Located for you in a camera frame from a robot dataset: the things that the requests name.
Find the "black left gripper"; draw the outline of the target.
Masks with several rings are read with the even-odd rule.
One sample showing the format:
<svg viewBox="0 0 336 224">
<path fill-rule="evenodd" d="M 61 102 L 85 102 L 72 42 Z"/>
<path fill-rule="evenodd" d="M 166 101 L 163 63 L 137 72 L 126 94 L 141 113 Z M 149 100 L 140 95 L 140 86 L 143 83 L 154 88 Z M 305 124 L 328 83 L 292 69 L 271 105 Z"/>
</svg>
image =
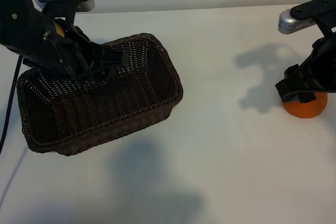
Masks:
<svg viewBox="0 0 336 224">
<path fill-rule="evenodd" d="M 118 66 L 128 66 L 128 54 L 91 41 L 71 19 L 31 18 L 28 24 L 35 40 L 29 62 L 57 80 L 114 82 Z"/>
</svg>

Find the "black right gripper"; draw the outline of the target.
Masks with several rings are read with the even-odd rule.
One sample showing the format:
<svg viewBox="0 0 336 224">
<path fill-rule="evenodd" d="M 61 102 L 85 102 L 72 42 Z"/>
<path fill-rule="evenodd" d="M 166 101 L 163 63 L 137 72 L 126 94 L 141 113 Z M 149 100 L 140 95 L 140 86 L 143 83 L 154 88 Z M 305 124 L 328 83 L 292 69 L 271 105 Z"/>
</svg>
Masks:
<svg viewBox="0 0 336 224">
<path fill-rule="evenodd" d="M 310 56 L 288 77 L 276 84 L 283 103 L 309 103 L 314 92 L 335 93 L 335 34 L 314 43 Z"/>
</svg>

